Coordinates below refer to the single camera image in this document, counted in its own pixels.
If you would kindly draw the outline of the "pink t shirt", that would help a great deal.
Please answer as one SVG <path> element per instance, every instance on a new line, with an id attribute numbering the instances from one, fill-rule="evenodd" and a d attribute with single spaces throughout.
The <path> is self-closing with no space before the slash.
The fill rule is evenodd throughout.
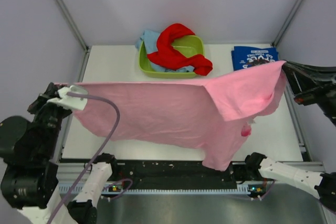
<path id="1" fill-rule="evenodd" d="M 204 166 L 225 170 L 251 135 L 253 119 L 279 106 L 286 86 L 282 65 L 205 79 L 80 83 L 93 99 L 73 114 L 96 136 L 200 148 Z"/>

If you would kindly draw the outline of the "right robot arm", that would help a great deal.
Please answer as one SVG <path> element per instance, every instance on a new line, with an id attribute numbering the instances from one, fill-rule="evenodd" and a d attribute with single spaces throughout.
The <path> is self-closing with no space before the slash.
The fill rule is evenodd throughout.
<path id="1" fill-rule="evenodd" d="M 317 104 L 335 124 L 335 67 L 317 67 L 287 61 L 282 70 L 299 105 Z M 275 161 L 260 153 L 245 159 L 245 174 L 252 180 L 277 180 L 303 190 L 335 212 L 335 173 L 318 173 Z"/>

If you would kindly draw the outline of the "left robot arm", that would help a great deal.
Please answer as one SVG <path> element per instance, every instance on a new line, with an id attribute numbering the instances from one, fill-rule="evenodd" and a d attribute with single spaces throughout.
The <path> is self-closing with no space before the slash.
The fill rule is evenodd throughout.
<path id="1" fill-rule="evenodd" d="M 119 174 L 115 157 L 98 149 L 83 169 L 88 174 L 72 201 L 60 195 L 52 162 L 61 124 L 93 96 L 83 87 L 50 83 L 29 106 L 32 121 L 11 116 L 1 122 L 1 158 L 7 165 L 1 193 L 31 223 L 96 223 L 97 204 L 108 180 Z"/>

